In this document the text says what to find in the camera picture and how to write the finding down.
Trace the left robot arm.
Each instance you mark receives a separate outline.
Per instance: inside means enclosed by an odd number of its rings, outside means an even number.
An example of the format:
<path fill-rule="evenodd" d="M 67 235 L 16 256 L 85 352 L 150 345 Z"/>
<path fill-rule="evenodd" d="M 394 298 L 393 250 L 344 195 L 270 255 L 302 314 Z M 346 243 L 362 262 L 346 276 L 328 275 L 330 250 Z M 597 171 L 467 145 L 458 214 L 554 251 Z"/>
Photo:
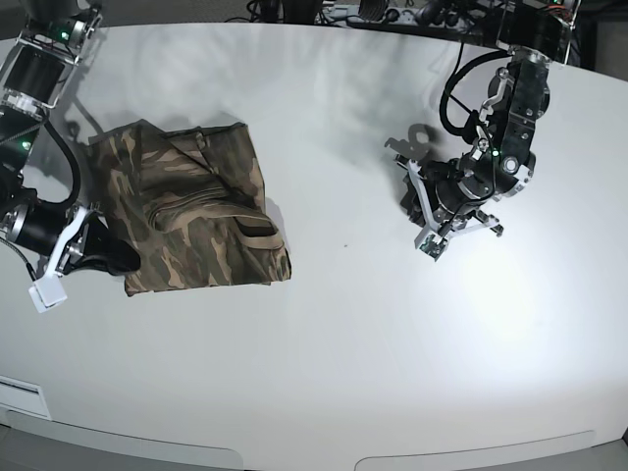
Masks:
<path fill-rule="evenodd" d="M 445 131 L 462 138 L 470 150 L 447 162 L 399 158 L 407 169 L 402 205 L 421 228 L 417 245 L 445 245 L 472 231 L 471 221 L 502 235 L 498 218 L 482 207 L 516 195 L 534 176 L 531 145 L 536 123 L 550 104 L 550 66 L 567 61 L 579 7 L 577 1 L 502 1 L 480 20 L 493 49 L 455 65 L 438 108 Z M 496 60 L 504 64 L 487 98 L 468 111 L 464 125 L 455 125 L 448 116 L 454 90 L 473 70 Z"/>

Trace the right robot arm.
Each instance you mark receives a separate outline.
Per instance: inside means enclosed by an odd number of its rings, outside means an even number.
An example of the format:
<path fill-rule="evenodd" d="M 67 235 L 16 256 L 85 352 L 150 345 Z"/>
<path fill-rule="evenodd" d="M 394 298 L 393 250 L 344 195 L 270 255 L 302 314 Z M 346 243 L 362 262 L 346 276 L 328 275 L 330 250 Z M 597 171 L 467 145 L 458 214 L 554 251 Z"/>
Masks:
<path fill-rule="evenodd" d="M 25 1 L 24 27 L 1 66 L 1 242 L 22 256 L 30 250 L 54 276 L 93 270 L 112 276 L 137 271 L 140 257 L 79 204 L 81 172 L 51 113 L 102 20 L 99 1 Z M 46 131 L 71 172 L 68 196 L 42 199 L 25 186 L 23 169 Z"/>

